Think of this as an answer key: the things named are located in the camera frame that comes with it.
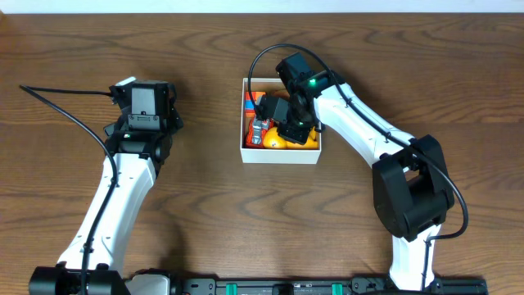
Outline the colourful puzzle cube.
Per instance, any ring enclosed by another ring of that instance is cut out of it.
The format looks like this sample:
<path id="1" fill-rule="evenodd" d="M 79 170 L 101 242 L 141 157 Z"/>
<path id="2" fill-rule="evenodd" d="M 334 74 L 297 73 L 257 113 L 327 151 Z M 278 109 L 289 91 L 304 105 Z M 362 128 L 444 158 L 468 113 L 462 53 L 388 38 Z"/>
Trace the colourful puzzle cube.
<path id="1" fill-rule="evenodd" d="M 246 118 L 255 116 L 255 105 L 258 105 L 265 92 L 245 92 L 244 113 Z"/>

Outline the red toy truck grey crane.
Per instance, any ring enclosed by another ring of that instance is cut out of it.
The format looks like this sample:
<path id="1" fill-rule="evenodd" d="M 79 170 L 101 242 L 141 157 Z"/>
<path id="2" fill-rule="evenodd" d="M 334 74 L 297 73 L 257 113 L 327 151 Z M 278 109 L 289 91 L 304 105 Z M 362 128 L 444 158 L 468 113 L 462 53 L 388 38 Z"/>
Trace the red toy truck grey crane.
<path id="1" fill-rule="evenodd" d="M 268 131 L 273 128 L 272 119 L 260 120 L 253 117 L 248 125 L 248 132 L 245 137 L 246 148 L 263 148 L 263 141 Z"/>

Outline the orange rubber animal toy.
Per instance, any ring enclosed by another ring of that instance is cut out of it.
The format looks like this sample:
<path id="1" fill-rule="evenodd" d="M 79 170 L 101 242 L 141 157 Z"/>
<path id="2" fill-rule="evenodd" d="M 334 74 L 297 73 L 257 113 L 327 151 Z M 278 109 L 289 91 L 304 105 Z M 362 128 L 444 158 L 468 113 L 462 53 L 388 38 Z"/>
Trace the orange rubber animal toy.
<path id="1" fill-rule="evenodd" d="M 287 150 L 317 150 L 319 149 L 318 133 L 311 129 L 305 144 L 292 143 L 278 135 L 278 129 L 273 127 L 267 131 L 263 138 L 263 147 L 266 149 Z"/>

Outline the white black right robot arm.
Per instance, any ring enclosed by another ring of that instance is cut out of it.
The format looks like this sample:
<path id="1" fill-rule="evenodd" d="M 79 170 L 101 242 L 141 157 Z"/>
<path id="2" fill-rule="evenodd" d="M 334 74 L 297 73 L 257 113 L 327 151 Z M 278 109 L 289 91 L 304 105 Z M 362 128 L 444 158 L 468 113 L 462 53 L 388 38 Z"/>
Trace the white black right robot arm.
<path id="1" fill-rule="evenodd" d="M 415 138 L 382 119 L 328 66 L 311 69 L 298 52 L 277 67 L 288 98 L 264 96 L 257 114 L 276 122 L 278 135 L 305 145 L 318 125 L 335 130 L 371 167 L 373 205 L 392 236 L 389 271 L 400 290 L 424 291 L 433 245 L 454 205 L 454 185 L 438 141 Z"/>

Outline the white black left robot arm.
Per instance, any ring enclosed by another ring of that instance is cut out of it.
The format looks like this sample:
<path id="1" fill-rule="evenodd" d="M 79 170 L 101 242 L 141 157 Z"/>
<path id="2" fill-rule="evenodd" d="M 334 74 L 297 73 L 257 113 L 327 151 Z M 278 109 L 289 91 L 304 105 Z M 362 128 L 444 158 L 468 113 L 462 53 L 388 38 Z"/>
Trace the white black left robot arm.
<path id="1" fill-rule="evenodd" d="M 129 77 L 106 95 L 120 117 L 105 126 L 103 172 L 83 223 L 55 266 L 38 266 L 31 294 L 178 294 L 182 288 L 165 270 L 124 277 L 124 256 L 145 196 L 169 157 L 183 121 L 174 107 L 173 84 Z"/>

